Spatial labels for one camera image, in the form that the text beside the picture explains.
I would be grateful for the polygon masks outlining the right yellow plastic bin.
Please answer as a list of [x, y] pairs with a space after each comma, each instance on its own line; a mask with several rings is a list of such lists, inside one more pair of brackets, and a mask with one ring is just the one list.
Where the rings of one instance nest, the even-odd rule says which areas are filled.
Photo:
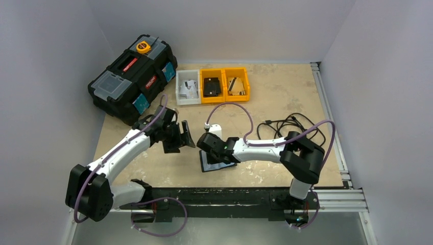
[[250, 83], [245, 67], [224, 68], [227, 102], [248, 102], [250, 100]]

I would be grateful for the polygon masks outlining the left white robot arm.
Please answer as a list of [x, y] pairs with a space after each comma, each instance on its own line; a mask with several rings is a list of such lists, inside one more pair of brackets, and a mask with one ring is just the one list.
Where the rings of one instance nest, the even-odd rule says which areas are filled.
[[161, 142], [166, 154], [179, 153], [180, 148], [195, 148], [188, 122], [177, 122], [175, 110], [159, 105], [153, 115], [138, 120], [119, 143], [94, 162], [77, 164], [70, 173], [65, 197], [66, 205], [74, 212], [74, 220], [101, 221], [114, 207], [134, 203], [148, 208], [152, 195], [146, 183], [132, 180], [113, 187], [116, 177], [141, 153]]

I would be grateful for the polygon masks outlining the yellow tape measure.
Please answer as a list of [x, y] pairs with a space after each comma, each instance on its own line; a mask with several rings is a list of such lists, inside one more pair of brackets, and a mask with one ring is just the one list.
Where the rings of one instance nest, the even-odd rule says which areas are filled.
[[146, 41], [141, 41], [136, 45], [136, 50], [139, 54], [147, 54], [151, 51], [152, 47]]

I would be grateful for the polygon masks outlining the black leather card holder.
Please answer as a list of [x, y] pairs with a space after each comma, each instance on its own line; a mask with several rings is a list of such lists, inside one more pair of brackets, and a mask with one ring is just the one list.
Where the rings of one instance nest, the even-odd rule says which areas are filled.
[[203, 173], [237, 166], [237, 163], [233, 163], [233, 162], [232, 163], [218, 162], [203, 150], [199, 151], [199, 156], [200, 156], [201, 170]]

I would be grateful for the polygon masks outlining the gold credit card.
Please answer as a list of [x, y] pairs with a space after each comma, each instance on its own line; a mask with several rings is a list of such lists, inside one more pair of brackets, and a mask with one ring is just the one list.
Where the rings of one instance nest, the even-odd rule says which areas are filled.
[[229, 78], [228, 92], [230, 94], [239, 94], [244, 90], [242, 79], [239, 77]]

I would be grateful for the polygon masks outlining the gold credit cards stack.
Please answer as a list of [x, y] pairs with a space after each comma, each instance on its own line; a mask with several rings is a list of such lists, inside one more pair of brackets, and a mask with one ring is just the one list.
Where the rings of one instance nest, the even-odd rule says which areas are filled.
[[240, 77], [228, 78], [228, 94], [229, 95], [245, 95], [243, 80]]

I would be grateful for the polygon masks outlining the yellow plastic bin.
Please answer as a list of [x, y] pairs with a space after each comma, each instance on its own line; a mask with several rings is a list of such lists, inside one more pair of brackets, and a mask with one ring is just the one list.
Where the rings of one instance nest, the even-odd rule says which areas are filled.
[[219, 104], [226, 100], [225, 73], [221, 68], [200, 69], [201, 104]]
[[227, 102], [248, 102], [250, 100], [250, 83], [245, 67], [224, 68]]

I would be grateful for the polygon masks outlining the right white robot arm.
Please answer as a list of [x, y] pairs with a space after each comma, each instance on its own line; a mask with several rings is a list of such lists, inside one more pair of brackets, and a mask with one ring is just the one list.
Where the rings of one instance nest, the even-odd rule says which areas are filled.
[[217, 163], [242, 163], [246, 161], [269, 161], [281, 163], [293, 176], [286, 200], [294, 208], [307, 200], [308, 191], [318, 183], [321, 170], [330, 149], [306, 137], [307, 132], [290, 131], [287, 137], [271, 140], [248, 140], [229, 137], [223, 141], [214, 133], [204, 133], [197, 147]]

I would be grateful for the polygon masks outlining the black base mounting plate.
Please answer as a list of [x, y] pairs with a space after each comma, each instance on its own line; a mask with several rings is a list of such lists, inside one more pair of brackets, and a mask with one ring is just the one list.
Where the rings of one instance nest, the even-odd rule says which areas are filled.
[[156, 222], [174, 217], [188, 218], [265, 218], [288, 224], [306, 224], [309, 212], [320, 209], [316, 193], [305, 200], [289, 195], [289, 187], [154, 187], [140, 205], [126, 204], [121, 210], [148, 213]]

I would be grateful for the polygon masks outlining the middle yellow plastic bin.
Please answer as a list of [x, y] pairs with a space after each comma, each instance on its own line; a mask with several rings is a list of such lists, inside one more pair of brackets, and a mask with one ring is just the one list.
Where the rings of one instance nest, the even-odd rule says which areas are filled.
[[219, 104], [226, 100], [225, 73], [221, 68], [200, 69], [201, 104]]

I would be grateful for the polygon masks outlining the silver credit cards stack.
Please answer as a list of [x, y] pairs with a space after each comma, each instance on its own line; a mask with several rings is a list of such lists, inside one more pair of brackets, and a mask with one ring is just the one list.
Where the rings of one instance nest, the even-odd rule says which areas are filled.
[[198, 81], [183, 80], [179, 87], [179, 96], [184, 99], [197, 99], [199, 97]]

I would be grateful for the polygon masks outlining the white plastic bin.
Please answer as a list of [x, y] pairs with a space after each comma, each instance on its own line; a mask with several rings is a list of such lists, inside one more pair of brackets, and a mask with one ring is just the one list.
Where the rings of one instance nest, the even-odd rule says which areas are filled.
[[179, 106], [201, 104], [200, 71], [198, 69], [176, 72], [175, 95]]

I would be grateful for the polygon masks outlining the black plastic toolbox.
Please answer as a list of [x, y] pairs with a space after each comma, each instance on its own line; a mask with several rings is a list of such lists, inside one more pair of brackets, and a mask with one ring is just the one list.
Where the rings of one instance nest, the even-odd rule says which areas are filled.
[[[136, 50], [141, 41], [152, 47], [147, 54]], [[140, 35], [88, 84], [88, 92], [96, 107], [132, 126], [176, 76], [177, 67], [177, 59], [167, 42]]]

